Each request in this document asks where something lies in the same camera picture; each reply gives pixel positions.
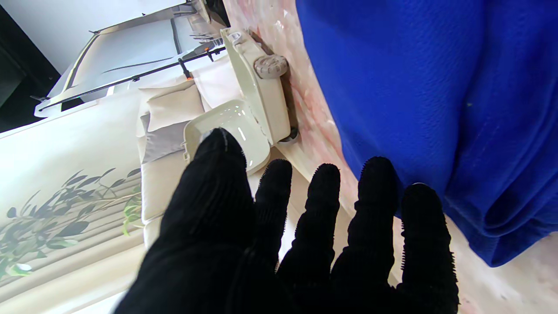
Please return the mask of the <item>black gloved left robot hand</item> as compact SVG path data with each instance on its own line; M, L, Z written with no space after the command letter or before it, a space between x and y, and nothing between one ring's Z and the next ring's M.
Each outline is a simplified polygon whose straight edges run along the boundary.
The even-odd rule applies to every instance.
M347 246L335 258L340 171L322 164L292 246L279 249L291 193L289 161L271 161L252 195L231 133L207 133L186 167L160 234L116 314L456 314L459 290L441 201L369 159Z

